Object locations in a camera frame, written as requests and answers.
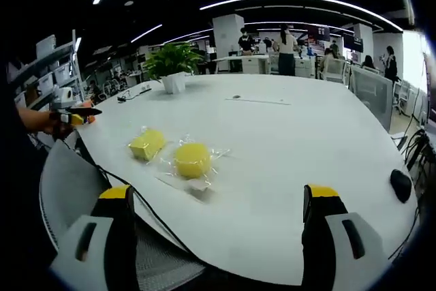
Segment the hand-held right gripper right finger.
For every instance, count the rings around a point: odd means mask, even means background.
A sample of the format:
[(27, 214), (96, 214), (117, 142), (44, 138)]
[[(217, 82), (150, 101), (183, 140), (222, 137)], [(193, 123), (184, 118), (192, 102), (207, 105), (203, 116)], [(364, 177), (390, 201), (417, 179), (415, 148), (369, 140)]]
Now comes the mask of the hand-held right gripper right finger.
[(303, 290), (368, 290), (389, 266), (382, 238), (330, 187), (304, 186)]

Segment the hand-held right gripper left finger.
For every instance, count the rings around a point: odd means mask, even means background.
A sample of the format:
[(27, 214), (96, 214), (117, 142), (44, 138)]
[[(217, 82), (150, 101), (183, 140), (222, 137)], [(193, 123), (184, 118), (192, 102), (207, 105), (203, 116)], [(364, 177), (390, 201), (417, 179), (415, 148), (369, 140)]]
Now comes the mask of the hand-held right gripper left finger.
[(63, 235), (50, 272), (65, 290), (137, 290), (136, 247), (134, 189), (112, 187)]

